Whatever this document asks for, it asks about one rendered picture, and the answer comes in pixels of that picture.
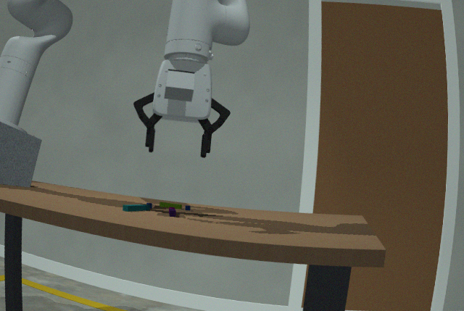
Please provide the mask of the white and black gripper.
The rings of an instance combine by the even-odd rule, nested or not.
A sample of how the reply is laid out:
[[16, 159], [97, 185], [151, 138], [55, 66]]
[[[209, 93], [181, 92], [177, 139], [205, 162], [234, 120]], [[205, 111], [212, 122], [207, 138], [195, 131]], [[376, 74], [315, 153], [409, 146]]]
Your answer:
[[[192, 102], [164, 99], [168, 69], [195, 72]], [[143, 106], [151, 102], [153, 102], [153, 115], [148, 118], [143, 111]], [[201, 157], [206, 157], [206, 154], [210, 153], [212, 133], [223, 125], [230, 115], [228, 109], [212, 98], [211, 66], [203, 59], [195, 57], [169, 57], [163, 61], [159, 69], [154, 93], [135, 101], [133, 105], [140, 120], [147, 127], [146, 147], [149, 147], [149, 152], [153, 152], [154, 148], [154, 125], [160, 119], [175, 120], [201, 124], [204, 129]], [[217, 121], [212, 125], [208, 120], [211, 108], [220, 114]]]

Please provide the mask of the turquoise rod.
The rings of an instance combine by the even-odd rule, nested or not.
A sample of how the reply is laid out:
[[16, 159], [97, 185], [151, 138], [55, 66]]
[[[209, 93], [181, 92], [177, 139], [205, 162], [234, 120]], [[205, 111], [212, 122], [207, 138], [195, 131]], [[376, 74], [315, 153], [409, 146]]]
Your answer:
[[147, 204], [123, 205], [123, 211], [126, 211], [126, 212], [146, 211], [146, 210], [150, 210], [150, 205], [147, 205]]

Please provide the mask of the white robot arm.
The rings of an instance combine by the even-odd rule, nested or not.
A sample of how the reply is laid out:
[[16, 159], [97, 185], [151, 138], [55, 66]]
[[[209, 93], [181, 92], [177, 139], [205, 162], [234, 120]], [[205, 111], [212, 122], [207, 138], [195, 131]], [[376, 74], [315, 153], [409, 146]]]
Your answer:
[[[1, 53], [0, 121], [26, 132], [18, 124], [39, 60], [70, 32], [73, 14], [60, 0], [8, 0], [7, 7], [34, 36], [10, 38]], [[247, 0], [173, 0], [164, 58], [208, 62], [213, 58], [212, 42], [238, 46], [249, 29]], [[168, 69], [164, 99], [192, 101], [194, 74]]]

